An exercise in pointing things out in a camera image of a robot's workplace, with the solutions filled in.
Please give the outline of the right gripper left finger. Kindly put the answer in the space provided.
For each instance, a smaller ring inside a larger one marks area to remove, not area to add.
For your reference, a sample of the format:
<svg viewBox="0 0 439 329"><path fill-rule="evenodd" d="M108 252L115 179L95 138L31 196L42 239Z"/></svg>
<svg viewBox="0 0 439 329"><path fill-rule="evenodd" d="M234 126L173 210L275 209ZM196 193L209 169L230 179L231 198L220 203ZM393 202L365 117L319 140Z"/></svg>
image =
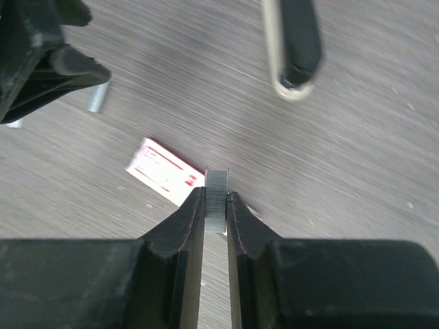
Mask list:
<svg viewBox="0 0 439 329"><path fill-rule="evenodd" d="M137 239L4 239L2 328L196 328L205 192Z"/></svg>

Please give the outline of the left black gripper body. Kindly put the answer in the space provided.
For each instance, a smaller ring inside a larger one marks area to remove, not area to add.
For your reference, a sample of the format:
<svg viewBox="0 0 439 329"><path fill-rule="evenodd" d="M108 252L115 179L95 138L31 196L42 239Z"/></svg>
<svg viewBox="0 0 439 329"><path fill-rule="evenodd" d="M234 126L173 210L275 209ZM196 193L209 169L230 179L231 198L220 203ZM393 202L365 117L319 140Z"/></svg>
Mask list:
<svg viewBox="0 0 439 329"><path fill-rule="evenodd" d="M109 82L110 71L68 44L63 26L85 27L83 1L1 2L1 123L73 91Z"/></svg>

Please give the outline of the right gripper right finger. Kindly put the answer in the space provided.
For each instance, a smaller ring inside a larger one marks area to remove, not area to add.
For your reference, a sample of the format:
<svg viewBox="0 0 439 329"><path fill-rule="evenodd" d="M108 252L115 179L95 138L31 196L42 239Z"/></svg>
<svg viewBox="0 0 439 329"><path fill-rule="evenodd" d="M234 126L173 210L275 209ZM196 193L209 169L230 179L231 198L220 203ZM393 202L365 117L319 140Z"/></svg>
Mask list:
<svg viewBox="0 0 439 329"><path fill-rule="evenodd" d="M234 328L437 328L438 267L411 241L284 238L226 204Z"/></svg>

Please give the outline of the long staple strip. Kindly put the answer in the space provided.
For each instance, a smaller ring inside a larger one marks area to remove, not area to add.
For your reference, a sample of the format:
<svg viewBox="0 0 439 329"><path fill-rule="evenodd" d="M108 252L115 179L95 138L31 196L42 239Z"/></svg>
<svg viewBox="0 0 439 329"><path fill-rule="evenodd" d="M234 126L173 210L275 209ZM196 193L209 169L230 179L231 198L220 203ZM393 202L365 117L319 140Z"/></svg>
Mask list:
<svg viewBox="0 0 439 329"><path fill-rule="evenodd" d="M205 231L223 234L226 231L228 170L207 169L205 172Z"/></svg>
<svg viewBox="0 0 439 329"><path fill-rule="evenodd" d="M89 112L99 113L102 104L104 103L109 86L110 82L106 82L95 87L88 105Z"/></svg>

